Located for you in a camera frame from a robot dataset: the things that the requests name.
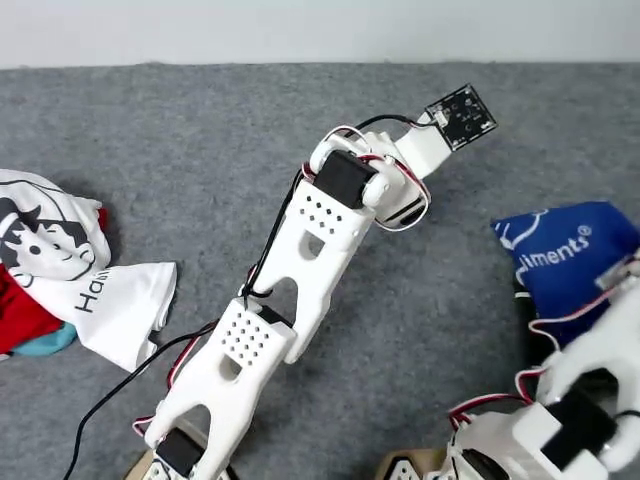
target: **white plastic part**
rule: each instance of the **white plastic part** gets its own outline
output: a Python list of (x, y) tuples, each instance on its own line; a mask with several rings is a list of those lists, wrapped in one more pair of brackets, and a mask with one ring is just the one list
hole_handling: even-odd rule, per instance
[[(424, 113), (419, 123), (431, 121)], [(406, 164), (418, 178), (431, 175), (451, 155), (451, 149), (436, 127), (412, 128), (395, 142)]]
[(460, 480), (483, 480), (462, 456), (463, 450), (474, 449), (497, 462), (511, 480), (606, 480), (607, 469), (587, 450), (578, 454), (564, 471), (542, 453), (561, 427), (539, 403), (510, 415), (495, 412), (479, 415), (455, 434), (440, 473), (455, 478), (452, 461), (455, 459)]
[(282, 361), (295, 333), (283, 323), (268, 324), (260, 305), (233, 299), (211, 338), (178, 375), (158, 405), (145, 434), (156, 448), (182, 415), (204, 405), (211, 415), (208, 443), (193, 469), (193, 480), (210, 480), (229, 458), (249, 428), (258, 397)]
[[(624, 293), (590, 331), (571, 342), (546, 362), (537, 398), (550, 404), (562, 398), (580, 375), (605, 368), (618, 380), (617, 411), (640, 411), (640, 281), (629, 278)], [(600, 455), (615, 472), (627, 466), (640, 451), (640, 418), (623, 416), (618, 433)]]
[(393, 471), (386, 478), (389, 480), (421, 480), (409, 460), (398, 461)]
[[(437, 129), (430, 128), (435, 130), (437, 135), (440, 135)], [(379, 221), (387, 223), (390, 227), (396, 227), (403, 216), (409, 215), (413, 210), (417, 210), (423, 206), (424, 202), (416, 203), (416, 200), (421, 199), (422, 195), (420, 190), (393, 166), (393, 159), (397, 159), (405, 164), (408, 164), (409, 160), (404, 158), (389, 134), (386, 132), (367, 132), (364, 137), (367, 142), (366, 144), (363, 139), (357, 137), (352, 137), (354, 139), (351, 140), (338, 134), (329, 136), (329, 138), (320, 142), (315, 148), (309, 159), (309, 166), (313, 172), (318, 173), (322, 169), (327, 156), (333, 150), (350, 151), (356, 155), (373, 154), (383, 158), (383, 160), (373, 160), (369, 162), (369, 165), (378, 170), (382, 175), (375, 175), (365, 186), (362, 203), (376, 210), (376, 218)], [(422, 137), (417, 137), (417, 139), (423, 140), (425, 144), (428, 143), (424, 141)], [(417, 151), (409, 147), (410, 142), (405, 141), (405, 143), (407, 144), (405, 149), (415, 155)], [(416, 164), (420, 164), (427, 161), (427, 159), (416, 158), (413, 161)], [(399, 210), (402, 210), (408, 205), (413, 206), (407, 210), (403, 216), (396, 218), (395, 221), (393, 219), (389, 220), (393, 218), (394, 214)]]
[[(154, 454), (153, 462), (149, 465), (149, 469), (146, 471), (141, 480), (186, 480), (182, 475), (173, 470), (169, 465), (164, 463), (160, 457)], [(218, 476), (218, 480), (231, 480), (229, 474), (222, 472)]]
[[(285, 278), (296, 282), (293, 329), (297, 336), (285, 362), (294, 363), (307, 348), (329, 309), (333, 289), (374, 215), (367, 207), (345, 207), (306, 180), (296, 189), (254, 285), (257, 292), (266, 292)], [(317, 257), (309, 248), (313, 236), (324, 242)]]

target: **teal cloth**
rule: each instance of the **teal cloth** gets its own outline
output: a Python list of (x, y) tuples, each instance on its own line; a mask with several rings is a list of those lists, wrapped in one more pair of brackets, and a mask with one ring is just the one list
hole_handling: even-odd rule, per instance
[(13, 349), (13, 353), (30, 357), (51, 355), (68, 347), (76, 338), (76, 328), (70, 323), (64, 323), (62, 328), (48, 335), (35, 338)]

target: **red and white wire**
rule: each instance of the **red and white wire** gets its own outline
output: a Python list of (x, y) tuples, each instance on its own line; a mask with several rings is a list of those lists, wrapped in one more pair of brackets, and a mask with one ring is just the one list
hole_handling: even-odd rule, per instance
[[(202, 337), (192, 338), (189, 341), (189, 343), (187, 343), (187, 345), (184, 347), (182, 352), (180, 352), (180, 355), (178, 355), (175, 362), (173, 362), (173, 366), (171, 367), (171, 369), (169, 370), (169, 373), (167, 374), (168, 390), (171, 390), (171, 387), (173, 387), (175, 379), (178, 376), (178, 373), (180, 372), (180, 368), (182, 368), (182, 365), (184, 364), (185, 360), (189, 357), (189, 355), (191, 354), (191, 352), (193, 351), (196, 344), (201, 338)], [(140, 437), (144, 437), (144, 431), (140, 428), (140, 426), (151, 423), (154, 418), (155, 418), (155, 415), (136, 418), (131, 424), (131, 428), (133, 428), (133, 431), (136, 432), (136, 434), (138, 434)]]
[[(418, 223), (420, 223), (420, 221), (427, 214), (427, 210), (429, 209), (429, 205), (431, 204), (431, 193), (429, 192), (429, 189), (424, 184), (424, 182), (422, 180), (420, 180), (418, 177), (416, 177), (416, 175), (411, 171), (411, 169), (408, 166), (406, 166), (404, 163), (402, 163), (397, 158), (392, 157), (391, 155), (388, 155), (388, 157), (393, 160), (394, 167), (397, 168), (398, 170), (400, 170), (400, 172), (405, 177), (407, 177), (409, 179), (409, 181), (411, 183), (413, 183), (418, 188), (418, 190), (420, 190), (420, 194), (423, 196), (424, 201), (425, 201), (425, 205), (424, 205), (424, 208), (422, 209), (422, 212), (420, 213), (418, 218), (416, 218), (409, 225), (404, 225), (402, 227), (389, 227), (389, 226), (385, 225), (383, 222), (380, 222), (380, 221), (376, 220), (376, 223), (378, 224), (378, 226), (380, 228), (382, 228), (383, 230), (386, 230), (387, 232), (403, 232), (405, 230), (409, 230), (410, 228), (415, 227)], [(374, 154), (361, 155), (358, 158), (360, 160), (364, 161), (364, 162), (370, 162), (371, 160), (380, 160), (382, 162), (385, 161), (384, 157), (382, 157), (380, 155), (374, 155)]]
[(590, 312), (591, 310), (593, 310), (594, 308), (596, 308), (597, 306), (602, 304), (611, 295), (613, 295), (614, 291), (615, 291), (615, 288), (610, 288), (609, 290), (606, 290), (598, 298), (596, 298), (594, 301), (592, 301), (591, 303), (586, 304), (584, 307), (576, 310), (575, 312), (573, 312), (570, 315), (566, 315), (564, 317), (559, 317), (559, 318), (541, 318), (541, 319), (538, 319), (538, 320), (533, 320), (533, 321), (529, 322), (529, 326), (528, 326), (529, 327), (529, 331), (532, 332), (532, 333), (535, 333), (537, 335), (543, 335), (543, 336), (547, 337), (551, 341), (551, 343), (553, 344), (554, 352), (558, 352), (558, 351), (560, 351), (560, 344), (558, 343), (558, 340), (556, 339), (556, 337), (554, 337), (549, 332), (545, 332), (544, 330), (539, 329), (538, 326), (555, 324), (555, 323), (565, 323), (565, 322), (571, 322), (573, 320), (576, 320), (576, 319), (580, 318), (581, 316), (583, 316), (585, 313)]
[(171, 369), (169, 370), (169, 373), (167, 374), (167, 389), (171, 390), (171, 387), (173, 387), (173, 383), (175, 382), (176, 376), (180, 372), (180, 368), (182, 368), (182, 364), (185, 362), (187, 357), (191, 354), (191, 352), (197, 345), (200, 338), (202, 337), (192, 338), (189, 341), (189, 343), (187, 343), (187, 346), (184, 347), (184, 350), (182, 350), (180, 355), (178, 355), (178, 358), (176, 358), (176, 361), (173, 363), (173, 366), (171, 367)]
[(480, 395), (478, 397), (474, 397), (465, 402), (462, 402), (450, 409), (448, 412), (449, 421), (451, 422), (454, 430), (457, 430), (461, 421), (466, 423), (472, 422), (471, 418), (466, 415), (466, 412), (481, 405), (486, 405), (488, 403), (502, 400), (517, 400), (520, 402), (524, 402), (527, 405), (532, 403), (531, 400), (527, 400), (520, 395), (514, 395), (512, 393), (492, 393), (489, 395)]
[(140, 425), (146, 425), (148, 423), (151, 423), (153, 419), (154, 419), (154, 415), (151, 415), (148, 417), (136, 418), (131, 424), (131, 428), (133, 428), (133, 431), (136, 432), (136, 434), (139, 437), (144, 437), (144, 430), (140, 428)]
[(364, 136), (364, 133), (362, 133), (360, 130), (358, 130), (355, 127), (352, 127), (351, 125), (339, 125), (336, 128), (333, 128), (329, 131), (329, 133), (327, 133), (324, 138), (322, 139), (323, 142), (326, 142), (329, 137), (331, 135), (334, 135), (338, 132), (351, 132), (356, 134), (358, 137), (360, 137), (360, 139), (364, 142), (364, 144), (367, 146), (367, 148), (369, 149), (370, 152), (373, 151), (373, 148), (371, 147), (371, 145), (369, 144), (369, 142), (367, 141), (367, 137)]
[(529, 395), (529, 392), (527, 391), (527, 386), (525, 385), (524, 381), (527, 378), (538, 378), (540, 375), (544, 373), (545, 370), (546, 368), (544, 367), (536, 367), (536, 368), (530, 368), (528, 370), (522, 370), (516, 374), (516, 378), (515, 378), (516, 390), (518, 391), (518, 394), (522, 398), (524, 398), (527, 402), (533, 403), (534, 400), (531, 397), (531, 395)]

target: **cartoon face print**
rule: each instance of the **cartoon face print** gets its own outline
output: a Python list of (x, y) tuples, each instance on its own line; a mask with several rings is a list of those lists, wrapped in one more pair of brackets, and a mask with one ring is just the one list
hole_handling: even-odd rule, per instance
[(0, 198), (3, 211), (0, 260), (23, 287), (37, 277), (76, 280), (93, 267), (95, 255), (80, 223), (43, 219), (40, 208), (20, 211), (7, 198)]
[(12, 273), (23, 286), (32, 281), (29, 277), (75, 280), (93, 266), (91, 245), (76, 245), (73, 235), (60, 224), (40, 224), (35, 232), (16, 232), (16, 237), (20, 240), (15, 249), (19, 266)]

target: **black circuit board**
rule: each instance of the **black circuit board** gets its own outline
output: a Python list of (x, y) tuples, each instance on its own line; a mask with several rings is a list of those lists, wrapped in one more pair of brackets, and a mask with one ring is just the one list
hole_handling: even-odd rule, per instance
[(470, 85), (429, 105), (425, 109), (452, 151), (456, 151), (498, 126), (476, 90)]

